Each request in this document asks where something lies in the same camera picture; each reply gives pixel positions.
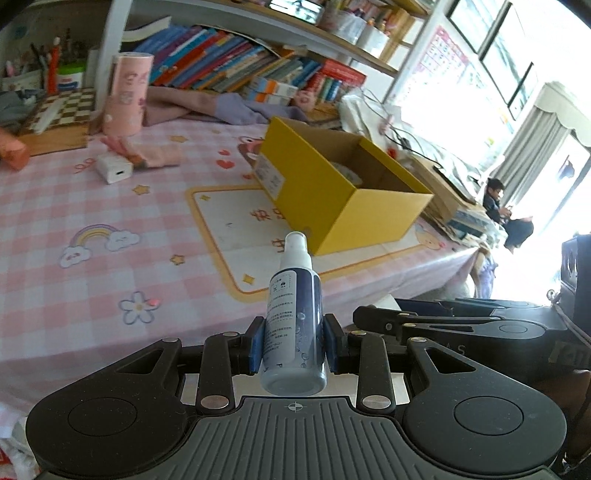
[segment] spray bottle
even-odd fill
[[[306,236],[285,237],[279,272],[269,284],[261,385],[282,397],[306,397],[326,387],[320,277]]]

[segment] child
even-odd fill
[[[511,219],[511,210],[502,207],[499,203],[503,190],[505,190],[505,186],[499,179],[488,179],[482,204],[486,209],[486,214],[493,221],[502,225],[507,232],[508,237],[505,241],[505,248],[513,253],[515,248],[519,248],[534,233],[534,224],[532,223],[532,217],[518,220]]]

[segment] stack of books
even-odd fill
[[[154,55],[150,83],[179,89],[235,92],[282,59],[237,33],[208,27],[170,27],[135,51]]]
[[[251,38],[213,27],[170,25],[135,51],[154,55],[151,85],[240,92],[277,105],[288,105],[301,89],[332,103],[365,81],[364,74],[336,60],[320,63],[295,51],[281,57]]]
[[[305,90],[314,92],[318,103],[333,103],[354,87],[361,87],[366,76],[351,67],[327,59],[320,70],[310,78]]]
[[[242,95],[247,100],[288,105],[321,68],[315,60],[289,55],[256,75]]]

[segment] table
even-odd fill
[[[106,147],[0,166],[0,437],[47,394],[163,337],[244,331],[289,227],[251,173],[266,126],[176,120],[133,137],[175,142],[179,167],[107,185]],[[474,249],[421,220],[400,242],[314,259],[324,311],[412,297],[467,275]]]

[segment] purple cloth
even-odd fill
[[[296,106],[271,105],[244,100],[237,93],[217,97],[216,118],[231,125],[267,124],[274,116],[307,122],[306,114]]]
[[[230,125],[267,124],[274,116],[306,122],[306,114],[296,106],[270,105],[244,100],[237,93],[211,95],[193,90],[149,87],[144,125],[188,118]]]

